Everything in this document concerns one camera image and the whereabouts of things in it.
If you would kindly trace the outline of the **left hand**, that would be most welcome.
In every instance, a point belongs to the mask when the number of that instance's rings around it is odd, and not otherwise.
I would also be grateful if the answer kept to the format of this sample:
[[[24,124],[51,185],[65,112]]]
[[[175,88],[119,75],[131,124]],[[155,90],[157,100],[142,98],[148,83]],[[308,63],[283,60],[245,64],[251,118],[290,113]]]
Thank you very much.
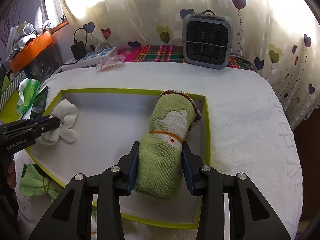
[[[15,171],[15,161],[13,158],[10,159],[8,164],[8,175],[7,175],[7,184],[11,189],[16,187],[16,171]]]

